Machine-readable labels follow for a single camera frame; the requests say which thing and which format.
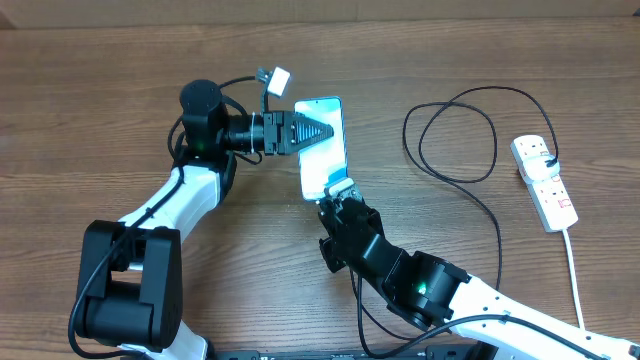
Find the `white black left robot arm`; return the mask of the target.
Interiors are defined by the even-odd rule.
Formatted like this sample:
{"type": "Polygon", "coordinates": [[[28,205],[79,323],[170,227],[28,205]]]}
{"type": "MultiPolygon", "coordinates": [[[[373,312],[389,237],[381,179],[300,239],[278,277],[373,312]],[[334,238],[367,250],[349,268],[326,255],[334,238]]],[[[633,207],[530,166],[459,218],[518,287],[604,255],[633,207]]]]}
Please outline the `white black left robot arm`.
{"type": "Polygon", "coordinates": [[[68,323],[73,351],[86,338],[102,345],[102,359],[214,358],[213,344],[182,317],[181,251],[199,220],[229,194],[238,162],[297,155],[308,201],[345,174],[338,98],[249,113],[224,90],[210,80],[187,84],[179,96],[181,116],[168,134],[173,164],[167,182],[136,211],[87,227],[68,323]]]}

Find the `Samsung Galaxy smartphone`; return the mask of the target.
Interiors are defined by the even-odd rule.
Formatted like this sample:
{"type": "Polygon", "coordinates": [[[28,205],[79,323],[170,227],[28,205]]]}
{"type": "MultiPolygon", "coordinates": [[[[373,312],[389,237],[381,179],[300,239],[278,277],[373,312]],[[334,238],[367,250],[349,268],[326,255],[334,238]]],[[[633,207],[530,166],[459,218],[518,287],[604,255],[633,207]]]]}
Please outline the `Samsung Galaxy smartphone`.
{"type": "Polygon", "coordinates": [[[339,97],[298,101],[294,110],[320,123],[330,125],[334,135],[298,153],[302,197],[319,200],[324,190],[347,177],[347,150],[342,100],[339,97]]]}

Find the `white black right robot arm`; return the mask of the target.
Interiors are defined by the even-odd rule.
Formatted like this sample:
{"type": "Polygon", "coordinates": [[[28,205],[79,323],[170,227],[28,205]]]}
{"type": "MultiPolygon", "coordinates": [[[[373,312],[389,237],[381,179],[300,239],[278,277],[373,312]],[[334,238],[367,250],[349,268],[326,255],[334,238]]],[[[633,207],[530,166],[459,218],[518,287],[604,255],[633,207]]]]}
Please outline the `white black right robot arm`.
{"type": "Polygon", "coordinates": [[[636,359],[629,340],[583,330],[523,305],[454,264],[423,252],[408,254],[385,237],[380,214],[351,179],[317,201],[328,236],[321,252],[332,272],[347,267],[367,282],[389,311],[422,335],[443,332],[474,339],[513,359],[636,359]]]}

